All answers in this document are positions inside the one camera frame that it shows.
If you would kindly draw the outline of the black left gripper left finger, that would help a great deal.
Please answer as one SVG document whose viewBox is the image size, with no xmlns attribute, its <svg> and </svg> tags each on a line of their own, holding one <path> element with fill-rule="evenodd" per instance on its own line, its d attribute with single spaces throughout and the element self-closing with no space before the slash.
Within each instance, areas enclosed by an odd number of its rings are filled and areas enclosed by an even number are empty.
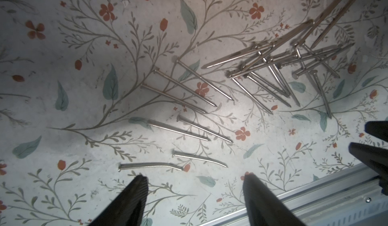
<svg viewBox="0 0 388 226">
<path fill-rule="evenodd" d="M 148 178 L 136 176 L 91 225 L 140 226 L 148 191 Z"/>
</svg>

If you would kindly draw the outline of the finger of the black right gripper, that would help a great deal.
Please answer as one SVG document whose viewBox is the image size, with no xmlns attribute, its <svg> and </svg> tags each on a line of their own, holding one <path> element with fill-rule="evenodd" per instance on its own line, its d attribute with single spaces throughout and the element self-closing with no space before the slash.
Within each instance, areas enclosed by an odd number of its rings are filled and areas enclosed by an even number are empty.
<svg viewBox="0 0 388 226">
<path fill-rule="evenodd" d="M 388 121 L 369 121 L 364 130 L 367 134 L 388 142 Z"/>
<path fill-rule="evenodd" d="M 387 149 L 359 143 L 350 143 L 349 152 L 362 163 L 378 173 L 381 178 L 388 180 Z"/>
</svg>

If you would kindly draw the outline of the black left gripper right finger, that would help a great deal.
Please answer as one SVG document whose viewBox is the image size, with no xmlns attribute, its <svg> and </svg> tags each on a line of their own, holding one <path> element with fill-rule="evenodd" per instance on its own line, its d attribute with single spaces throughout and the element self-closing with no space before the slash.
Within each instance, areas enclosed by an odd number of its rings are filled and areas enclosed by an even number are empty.
<svg viewBox="0 0 388 226">
<path fill-rule="evenodd" d="M 243 193 L 250 225 L 304 225 L 254 174 L 245 176 Z"/>
</svg>

